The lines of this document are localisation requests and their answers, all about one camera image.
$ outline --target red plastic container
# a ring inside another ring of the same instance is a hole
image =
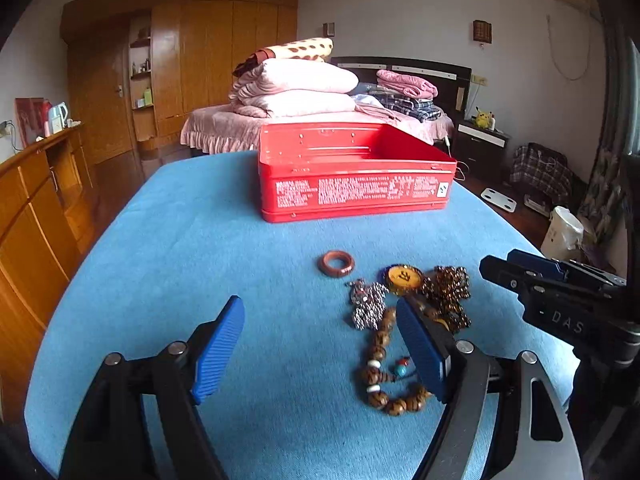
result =
[[[265,124],[267,222],[442,209],[457,162],[388,124]]]

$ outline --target pikachu figurine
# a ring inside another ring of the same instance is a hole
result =
[[[476,126],[478,128],[488,128],[491,122],[491,112],[483,112],[480,108],[476,107],[478,114],[476,115]]]

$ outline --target headboard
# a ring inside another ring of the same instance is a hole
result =
[[[381,68],[399,74],[421,76],[438,88],[438,96],[433,102],[442,108],[456,125],[464,119],[471,81],[471,69],[468,67],[422,59],[376,56],[332,57],[331,63],[350,70],[363,83],[376,83],[376,72]]]

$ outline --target gray curtain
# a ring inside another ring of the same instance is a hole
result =
[[[590,220],[601,247],[610,240],[622,216],[620,158],[625,153],[638,153],[640,148],[638,50],[622,24],[616,18],[608,20],[606,9],[602,10],[607,53],[605,115],[589,186],[578,210]]]

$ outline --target blue table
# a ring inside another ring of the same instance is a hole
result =
[[[231,480],[408,479],[443,406],[391,418],[364,405],[354,371],[370,339],[348,323],[347,279],[316,268],[333,248],[356,258],[350,278],[381,267],[465,266],[472,327],[459,334],[485,353],[535,351],[564,400],[578,361],[571,347],[526,325],[516,295],[482,280],[487,254],[536,252],[479,198],[454,184],[441,211],[269,224],[259,213],[255,152],[203,156],[161,168],[82,264],[51,320],[25,409],[31,449],[60,469],[76,411],[103,357],[156,354],[244,300],[246,322],[220,390],[200,407]],[[397,330],[386,363],[404,355]],[[400,395],[405,384],[392,384]],[[478,478],[495,417],[485,407],[468,478]],[[172,477],[154,398],[145,399],[162,475]]]

